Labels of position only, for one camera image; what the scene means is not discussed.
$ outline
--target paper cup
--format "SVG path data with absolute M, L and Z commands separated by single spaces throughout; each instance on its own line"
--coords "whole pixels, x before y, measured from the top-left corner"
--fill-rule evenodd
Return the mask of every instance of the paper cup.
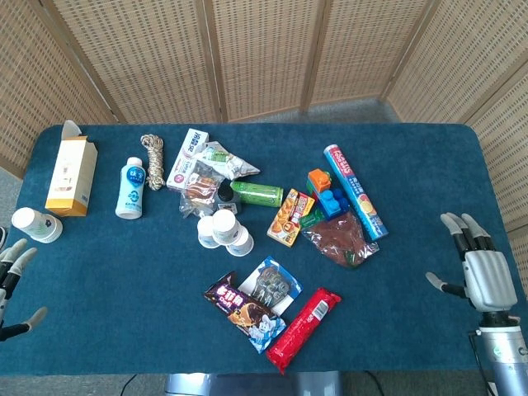
M 243 225 L 240 226 L 240 237 L 232 244 L 225 247 L 233 256 L 242 257 L 253 249 L 253 237 Z
M 42 243 L 52 243 L 63 232 L 63 224 L 51 214 L 42 214 L 32 208 L 20 208 L 11 217 L 14 227 Z
M 240 223 L 233 212 L 227 209 L 218 210 L 213 214 L 213 239 L 220 245 L 234 243 L 240 233 Z
M 213 216 L 202 217 L 198 221 L 198 242 L 207 249 L 217 248 L 219 243 L 213 239 Z

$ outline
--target coiled rope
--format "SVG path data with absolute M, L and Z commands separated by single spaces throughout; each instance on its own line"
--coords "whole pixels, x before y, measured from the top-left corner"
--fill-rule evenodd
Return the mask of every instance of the coiled rope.
M 148 151 L 148 186 L 151 190 L 159 190 L 165 186 L 163 180 L 163 140 L 155 134 L 144 134 L 141 136 L 141 144 Z

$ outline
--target red package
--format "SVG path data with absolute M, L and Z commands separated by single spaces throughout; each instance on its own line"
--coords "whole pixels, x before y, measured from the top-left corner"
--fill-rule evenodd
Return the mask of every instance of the red package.
M 341 301 L 341 297 L 320 287 L 308 303 L 301 309 L 297 318 L 286 329 L 279 341 L 266 352 L 267 358 L 276 365 L 282 374 L 300 348 L 309 339 L 324 315 Z

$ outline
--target clear plastic bag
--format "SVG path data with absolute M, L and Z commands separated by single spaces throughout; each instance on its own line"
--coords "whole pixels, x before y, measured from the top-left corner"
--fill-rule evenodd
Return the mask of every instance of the clear plastic bag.
M 361 223 L 351 212 L 303 229 L 303 235 L 322 254 L 345 267 L 359 266 L 380 249 L 377 243 L 365 242 Z
M 243 159 L 232 155 L 218 142 L 209 142 L 200 153 L 195 154 L 195 159 L 212 167 L 216 172 L 229 180 L 239 177 L 256 175 L 260 170 Z
M 215 212 L 215 194 L 223 179 L 212 167 L 196 163 L 181 192 L 180 212 L 183 218 L 190 214 L 198 217 L 212 215 Z

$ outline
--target table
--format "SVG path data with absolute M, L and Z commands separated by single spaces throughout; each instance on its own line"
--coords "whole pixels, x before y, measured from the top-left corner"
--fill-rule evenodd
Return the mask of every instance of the table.
M 206 250 L 197 218 L 182 219 L 179 195 L 144 190 L 144 216 L 114 214 L 120 169 L 130 156 L 147 162 L 142 134 L 165 141 L 166 175 L 188 128 L 210 133 L 262 170 L 251 182 L 304 189 L 307 173 L 329 170 L 323 149 L 338 144 L 384 221 L 389 236 L 358 270 L 322 256 L 299 236 L 287 248 L 266 236 L 277 209 L 245 205 L 238 217 L 255 240 L 241 258 Z M 44 211 L 60 126 L 38 139 L 17 207 Z M 463 125 L 89 125 L 99 151 L 86 218 L 66 218 L 64 233 L 37 246 L 7 311 L 18 323 L 41 305 L 48 317 L 32 333 L 1 345 L 2 374 L 276 372 L 202 292 L 228 271 L 240 281 L 273 256 L 304 286 L 285 311 L 291 321 L 324 286 L 343 301 L 324 319 L 290 371 L 474 368 L 468 330 L 479 315 L 433 289 L 434 271 L 461 283 L 454 244 L 439 216 L 468 212 L 494 237 L 526 302 L 475 133 Z M 12 229 L 8 244 L 23 234 Z

